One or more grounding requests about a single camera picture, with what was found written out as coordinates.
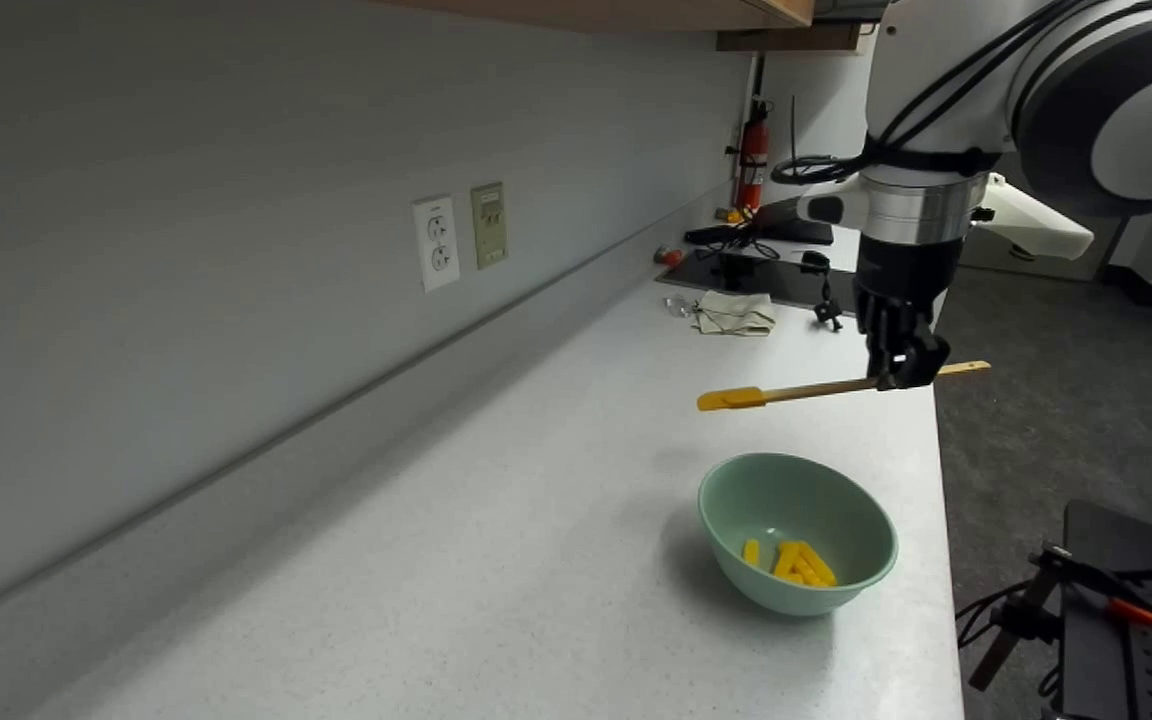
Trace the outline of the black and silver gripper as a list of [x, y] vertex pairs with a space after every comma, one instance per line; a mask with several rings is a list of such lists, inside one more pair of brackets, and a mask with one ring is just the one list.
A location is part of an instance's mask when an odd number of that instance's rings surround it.
[[955, 271], [978, 182], [967, 175], [869, 171], [864, 201], [857, 288], [869, 379], [890, 388], [895, 361], [909, 347], [901, 384], [918, 388], [939, 375], [951, 350], [929, 323]]

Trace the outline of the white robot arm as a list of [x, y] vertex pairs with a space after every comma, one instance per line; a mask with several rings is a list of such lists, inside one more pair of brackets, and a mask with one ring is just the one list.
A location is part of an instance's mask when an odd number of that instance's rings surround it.
[[1044, 201], [1152, 212], [1152, 0], [882, 8], [857, 158], [857, 294], [881, 388], [929, 384], [949, 361], [934, 298], [1005, 152]]

